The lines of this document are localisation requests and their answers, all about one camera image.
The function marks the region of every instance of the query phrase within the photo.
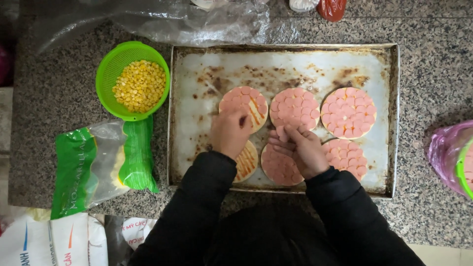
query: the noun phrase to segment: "hand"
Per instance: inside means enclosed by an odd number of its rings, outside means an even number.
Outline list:
[[[290,125],[284,126],[284,131],[291,142],[279,140],[275,130],[270,131],[268,142],[274,145],[275,151],[290,156],[305,179],[311,179],[328,170],[330,165],[317,135],[308,130],[299,132]]]
[[[251,118],[243,109],[225,110],[212,118],[210,143],[218,151],[236,160],[251,134]]]

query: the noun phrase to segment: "jacket sleeve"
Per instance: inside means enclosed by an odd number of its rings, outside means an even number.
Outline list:
[[[199,154],[129,265],[202,265],[236,165],[219,152]]]
[[[348,264],[423,265],[389,229],[365,189],[348,171],[330,168],[306,181],[306,195],[330,242]]]

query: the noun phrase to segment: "floor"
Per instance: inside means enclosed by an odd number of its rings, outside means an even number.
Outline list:
[[[13,88],[0,88],[0,215],[9,212],[8,174]],[[473,250],[409,244],[427,266],[473,266]]]

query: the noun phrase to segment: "rusty baking tray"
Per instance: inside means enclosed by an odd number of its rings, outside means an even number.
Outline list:
[[[371,131],[355,142],[368,159],[361,184],[372,197],[391,199],[396,183],[399,118],[398,44],[248,44],[210,48],[174,46],[171,56],[167,179],[178,185],[198,153],[209,143],[212,115],[222,96],[235,86],[259,89],[268,103],[286,88],[303,87],[321,103],[335,89],[364,89],[377,106]],[[273,126],[251,135],[258,154]],[[322,141],[333,138],[321,122],[314,130]],[[261,165],[251,178],[232,190],[297,193],[293,187],[276,186]]]

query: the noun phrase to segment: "speckled granite surface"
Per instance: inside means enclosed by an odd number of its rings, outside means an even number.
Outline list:
[[[432,131],[473,119],[473,20],[468,0],[350,1],[345,19],[332,24],[314,12],[292,13],[304,43],[401,45],[398,183],[392,201],[376,200],[393,230],[409,243],[473,248],[473,204],[443,185],[428,164]],[[18,44],[9,203],[51,207],[54,137],[112,118],[95,94],[95,70],[117,44],[140,40],[170,58],[170,46],[151,43],[109,23],[41,55],[32,52],[26,18]],[[173,190],[165,184],[167,102],[155,114],[152,149],[161,193],[130,191],[92,209],[95,213],[157,218]],[[311,211],[301,195],[231,192],[222,215],[255,204],[291,203]]]

